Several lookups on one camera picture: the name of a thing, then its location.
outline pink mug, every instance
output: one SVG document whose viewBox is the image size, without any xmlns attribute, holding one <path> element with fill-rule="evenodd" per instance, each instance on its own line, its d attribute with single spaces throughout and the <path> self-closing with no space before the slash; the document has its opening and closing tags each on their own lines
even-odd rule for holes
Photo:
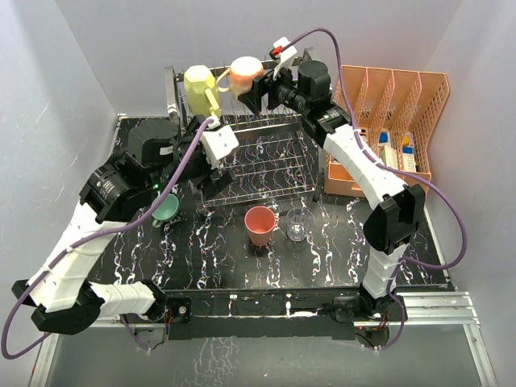
<svg viewBox="0 0 516 387">
<path fill-rule="evenodd" d="M 270 208 L 264 206 L 252 207 L 245 214 L 244 222 L 252 244 L 265 246 L 273 236 L 276 215 Z"/>
<path fill-rule="evenodd" d="M 233 98 L 238 101 L 239 95 L 247 93 L 252 87 L 252 80 L 264 73 L 264 66 L 260 60 L 253 56 L 241 56 L 233 60 L 231 66 L 217 78 L 218 91 L 226 93 L 231 91 Z M 219 82 L 229 74 L 229 87 L 219 86 Z"/>
</svg>

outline clear glass cup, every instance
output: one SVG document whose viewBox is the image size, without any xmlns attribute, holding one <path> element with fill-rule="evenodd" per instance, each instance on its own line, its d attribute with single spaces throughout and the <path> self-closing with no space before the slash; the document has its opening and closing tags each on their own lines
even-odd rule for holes
<svg viewBox="0 0 516 387">
<path fill-rule="evenodd" d="M 293 208 L 287 214 L 287 236 L 294 242 L 304 240 L 313 227 L 314 216 L 308 208 Z"/>
</svg>

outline pink cup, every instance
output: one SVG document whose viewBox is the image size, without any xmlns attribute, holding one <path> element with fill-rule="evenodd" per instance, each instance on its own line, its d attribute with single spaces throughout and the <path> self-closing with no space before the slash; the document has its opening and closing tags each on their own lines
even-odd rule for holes
<svg viewBox="0 0 516 387">
<path fill-rule="evenodd" d="M 276 226 L 276 216 L 267 207 L 252 207 L 245 214 L 245 228 L 248 229 L 249 238 L 256 246 L 265 246 L 273 236 Z"/>
</svg>

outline white mug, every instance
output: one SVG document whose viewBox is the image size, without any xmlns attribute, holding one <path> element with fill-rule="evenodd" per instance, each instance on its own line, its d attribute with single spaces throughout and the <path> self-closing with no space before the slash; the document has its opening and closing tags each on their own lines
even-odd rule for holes
<svg viewBox="0 0 516 387">
<path fill-rule="evenodd" d="M 264 73 L 261 61 L 253 56 L 241 56 L 233 60 L 231 66 L 217 78 L 217 89 L 220 93 L 231 91 L 233 98 L 238 101 L 239 95 L 247 93 L 252 88 L 252 80 Z M 220 87 L 218 83 L 229 74 L 229 87 Z"/>
</svg>

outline black bracket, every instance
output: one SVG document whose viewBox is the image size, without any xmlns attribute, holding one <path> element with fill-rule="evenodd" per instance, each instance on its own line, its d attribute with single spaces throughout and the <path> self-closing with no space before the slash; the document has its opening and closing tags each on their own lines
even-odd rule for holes
<svg viewBox="0 0 516 387">
<path fill-rule="evenodd" d="M 211 178 L 214 169 L 211 169 L 204 177 L 193 180 L 195 188 L 202 191 L 204 200 L 211 200 L 223 191 L 229 184 L 235 181 L 235 174 L 231 170 L 227 170 L 223 175 L 214 180 Z"/>
<path fill-rule="evenodd" d="M 172 311 L 173 324 L 189 323 L 192 318 L 192 300 L 188 297 L 173 296 L 167 298 L 167 310 Z"/>
<path fill-rule="evenodd" d="M 403 297 L 395 296 L 403 305 L 405 320 L 407 319 L 406 307 Z M 358 296 L 338 296 L 333 303 L 324 304 L 324 309 L 338 323 L 351 323 L 357 320 L 370 319 L 374 314 L 384 315 L 389 312 L 391 321 L 401 321 L 402 312 L 389 295 L 380 298 L 372 298 L 367 290 L 360 284 Z"/>
<path fill-rule="evenodd" d="M 364 224 L 364 235 L 377 251 L 391 254 L 409 243 L 424 219 L 425 191 L 420 185 L 406 186 L 394 196 L 385 196 Z"/>
<path fill-rule="evenodd" d="M 145 315 L 151 321 L 157 321 L 163 318 L 167 305 L 167 296 L 151 280 L 142 280 L 142 284 L 146 285 L 151 290 L 155 300 Z"/>
<path fill-rule="evenodd" d="M 17 298 L 27 289 L 27 282 L 16 281 L 13 285 L 12 292 Z M 104 300 L 95 294 L 88 281 L 84 281 L 75 304 L 69 309 L 47 312 L 44 306 L 37 306 L 30 297 L 23 302 L 24 305 L 35 307 L 31 319 L 38 330 L 62 335 L 75 335 L 93 324 L 100 315 L 103 303 Z"/>
</svg>

